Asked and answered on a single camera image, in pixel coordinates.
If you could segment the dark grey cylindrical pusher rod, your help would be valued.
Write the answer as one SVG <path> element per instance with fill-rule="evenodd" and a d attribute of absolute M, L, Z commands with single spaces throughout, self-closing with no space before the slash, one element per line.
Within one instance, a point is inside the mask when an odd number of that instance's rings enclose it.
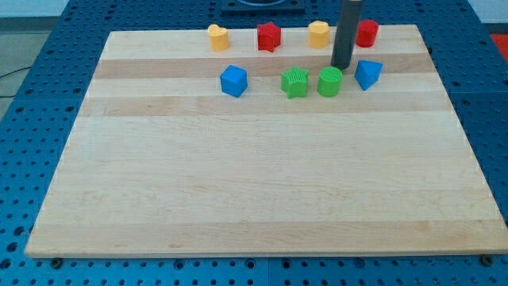
<path fill-rule="evenodd" d="M 363 9 L 363 0 L 343 0 L 337 21 L 330 64 L 341 70 L 349 67 L 356 33 Z"/>

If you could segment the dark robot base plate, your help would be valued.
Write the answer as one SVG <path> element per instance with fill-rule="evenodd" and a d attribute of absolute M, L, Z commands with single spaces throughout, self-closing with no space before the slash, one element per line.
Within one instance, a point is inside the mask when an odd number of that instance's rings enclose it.
<path fill-rule="evenodd" d="M 221 15 L 242 13 L 304 13 L 304 0 L 220 0 Z"/>

